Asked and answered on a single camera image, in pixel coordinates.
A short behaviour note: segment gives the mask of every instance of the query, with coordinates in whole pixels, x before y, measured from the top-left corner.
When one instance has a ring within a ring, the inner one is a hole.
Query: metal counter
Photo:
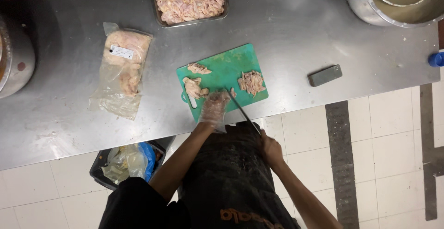
[[[176,28],[156,23],[150,0],[25,2],[38,61],[30,82],[0,99],[0,169],[190,132],[195,122],[175,69],[246,43],[269,92],[245,107],[252,119],[440,79],[426,60],[438,51],[437,24],[372,26],[346,0],[230,0],[224,19]],[[155,37],[135,121],[87,109],[99,81],[103,22]],[[309,85],[308,74],[335,64],[343,77]],[[238,110],[226,115],[227,124],[241,119]]]

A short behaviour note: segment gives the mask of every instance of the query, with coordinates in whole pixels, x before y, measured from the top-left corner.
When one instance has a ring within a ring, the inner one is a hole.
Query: blue cap
[[[429,64],[432,67],[444,66],[444,52],[435,53],[435,54],[429,56]]]

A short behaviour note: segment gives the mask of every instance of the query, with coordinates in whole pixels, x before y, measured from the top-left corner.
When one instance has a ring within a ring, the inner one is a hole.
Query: metal tray
[[[186,21],[186,22],[181,22],[181,23],[178,23],[178,24],[168,25],[167,22],[162,21],[162,18],[161,18],[162,12],[159,10],[159,8],[157,6],[157,1],[156,0],[151,0],[151,4],[153,5],[154,16],[156,16],[157,23],[162,28],[180,27],[180,26],[186,26],[186,25],[191,25],[191,24],[198,24],[198,23],[203,23],[203,22],[208,22],[208,21],[222,19],[225,16],[227,16],[228,10],[229,10],[229,7],[230,7],[230,5],[228,3],[228,0],[225,0],[224,4],[223,4],[223,12],[222,12],[222,14],[220,16],[214,16],[214,17],[209,17],[209,18],[197,19],[197,20],[193,20],[193,21]]]

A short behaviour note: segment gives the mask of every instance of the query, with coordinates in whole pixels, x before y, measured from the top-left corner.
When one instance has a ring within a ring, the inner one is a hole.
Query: dark floor strip
[[[435,220],[438,216],[436,210],[435,177],[444,175],[444,147],[435,147],[432,84],[421,85],[419,90],[421,93],[421,137],[424,171],[425,220]]]
[[[344,229],[359,229],[355,172],[347,101],[325,105],[336,197],[337,219]]]

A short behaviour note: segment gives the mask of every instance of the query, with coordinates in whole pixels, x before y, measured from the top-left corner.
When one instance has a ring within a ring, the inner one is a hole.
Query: cooking pot
[[[31,40],[20,24],[0,16],[0,98],[20,90],[34,72]]]
[[[393,6],[383,0],[347,1],[360,19],[377,26],[415,28],[444,18],[444,0],[424,0],[405,7]]]

